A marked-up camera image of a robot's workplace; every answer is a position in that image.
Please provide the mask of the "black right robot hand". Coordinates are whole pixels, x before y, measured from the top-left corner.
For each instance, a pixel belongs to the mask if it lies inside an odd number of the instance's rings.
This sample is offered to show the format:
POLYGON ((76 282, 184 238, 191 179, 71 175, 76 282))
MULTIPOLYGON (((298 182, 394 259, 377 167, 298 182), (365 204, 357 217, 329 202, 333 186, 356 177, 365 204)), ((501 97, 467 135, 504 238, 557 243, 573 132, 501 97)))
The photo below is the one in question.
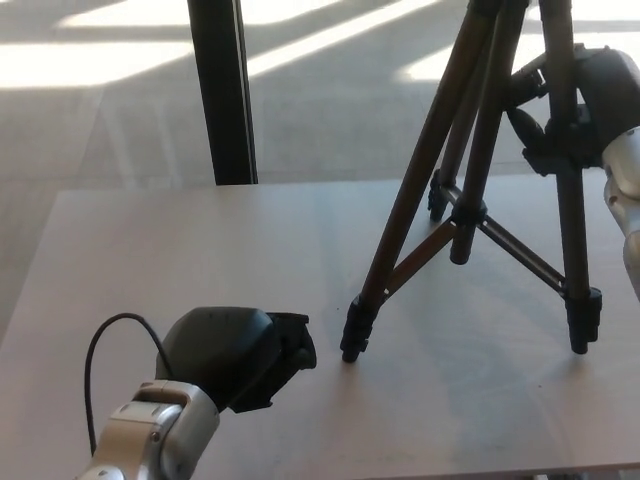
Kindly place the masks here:
POLYGON ((628 54, 578 43, 573 66, 583 101, 566 136, 553 120, 541 126, 521 109, 549 93, 546 56, 536 57, 511 76, 506 113, 524 146, 523 157, 542 176, 602 168, 609 144, 639 125, 639 68, 628 54))

